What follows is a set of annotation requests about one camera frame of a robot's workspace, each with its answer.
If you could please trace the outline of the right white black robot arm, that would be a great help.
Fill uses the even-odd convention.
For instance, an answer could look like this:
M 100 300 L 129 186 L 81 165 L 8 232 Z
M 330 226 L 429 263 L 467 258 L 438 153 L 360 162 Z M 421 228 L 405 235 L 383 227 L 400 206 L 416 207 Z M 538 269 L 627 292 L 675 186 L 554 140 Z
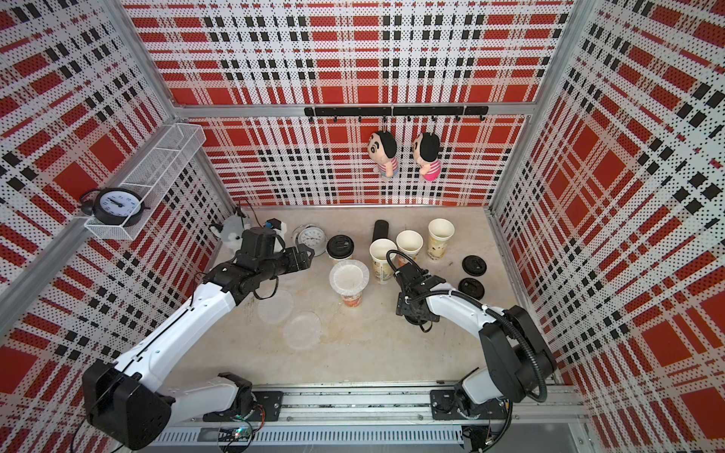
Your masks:
M 476 337 L 483 349 L 485 367 L 457 382 L 449 400 L 433 408 L 435 417 L 477 419 L 493 415 L 496 405 L 510 411 L 526 398 L 547 401 L 546 379 L 556 360 L 528 311 L 485 305 L 416 264 L 396 269 L 394 277 L 400 287 L 396 315 L 423 331 L 445 318 Z

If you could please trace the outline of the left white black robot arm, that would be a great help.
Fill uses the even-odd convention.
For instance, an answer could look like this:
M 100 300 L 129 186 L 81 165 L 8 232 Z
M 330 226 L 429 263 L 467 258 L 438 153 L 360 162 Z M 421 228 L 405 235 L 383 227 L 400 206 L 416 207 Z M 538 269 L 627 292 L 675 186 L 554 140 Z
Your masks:
M 169 424 L 208 413 L 249 416 L 259 406 L 247 379 L 226 372 L 198 386 L 166 391 L 169 373 L 220 319 L 264 281 L 307 270 L 315 253 L 287 247 L 271 226 L 244 231 L 234 257 L 209 271 L 192 296 L 139 344 L 82 376 L 87 423 L 131 450 L 147 447 Z

